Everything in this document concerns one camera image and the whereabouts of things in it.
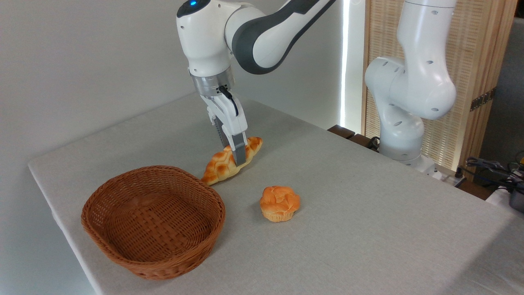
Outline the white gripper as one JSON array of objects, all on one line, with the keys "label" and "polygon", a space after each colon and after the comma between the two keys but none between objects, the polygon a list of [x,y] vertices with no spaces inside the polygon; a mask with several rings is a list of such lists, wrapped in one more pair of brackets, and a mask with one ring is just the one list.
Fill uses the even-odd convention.
[{"label": "white gripper", "polygon": [[246,162],[246,117],[239,99],[230,92],[201,96],[207,104],[208,116],[216,127],[223,147],[230,145],[236,166]]}]

